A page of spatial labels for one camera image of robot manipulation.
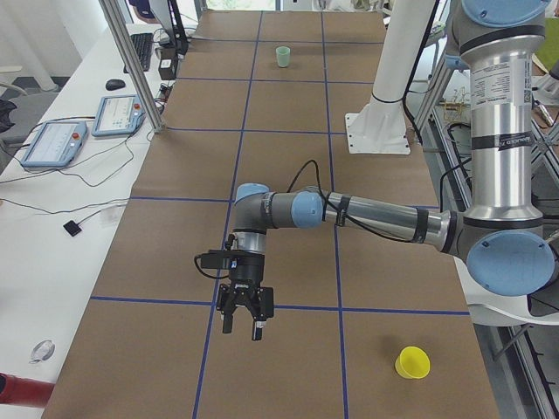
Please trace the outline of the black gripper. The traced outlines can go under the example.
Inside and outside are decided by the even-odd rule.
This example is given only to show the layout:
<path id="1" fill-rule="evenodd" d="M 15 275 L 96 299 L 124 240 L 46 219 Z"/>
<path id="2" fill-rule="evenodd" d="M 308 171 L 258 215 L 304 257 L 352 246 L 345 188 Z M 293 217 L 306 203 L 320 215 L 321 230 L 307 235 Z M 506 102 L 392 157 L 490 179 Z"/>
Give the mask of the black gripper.
<path id="1" fill-rule="evenodd" d="M 273 288 L 263 287 L 265 256 L 247 251 L 225 251 L 222 269 L 229 271 L 229 284 L 221 284 L 217 309 L 223 315 L 222 332 L 231 333 L 238 306 L 252 316 L 252 341 L 262 339 L 264 319 L 274 316 Z"/>

